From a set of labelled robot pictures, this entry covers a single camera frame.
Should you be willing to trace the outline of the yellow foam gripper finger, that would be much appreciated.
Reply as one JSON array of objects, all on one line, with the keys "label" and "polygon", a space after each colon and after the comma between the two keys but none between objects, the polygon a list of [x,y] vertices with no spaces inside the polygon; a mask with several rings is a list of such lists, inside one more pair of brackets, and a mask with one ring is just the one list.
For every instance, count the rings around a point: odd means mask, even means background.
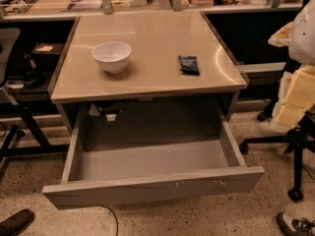
[{"label": "yellow foam gripper finger", "polygon": [[297,126],[308,110],[314,108],[315,67],[302,65],[294,73],[284,72],[278,98],[270,127],[278,133],[286,133]]}]

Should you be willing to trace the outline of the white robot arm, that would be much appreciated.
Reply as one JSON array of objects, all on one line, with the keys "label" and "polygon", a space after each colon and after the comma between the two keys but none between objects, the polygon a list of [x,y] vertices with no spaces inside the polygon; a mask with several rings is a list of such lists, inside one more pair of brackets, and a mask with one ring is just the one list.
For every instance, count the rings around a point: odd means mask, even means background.
[{"label": "white robot arm", "polygon": [[274,131],[286,133],[315,105],[315,0],[310,0],[293,22],[276,31],[268,43],[287,46],[289,57],[301,64],[295,72],[283,73],[270,121]]}]

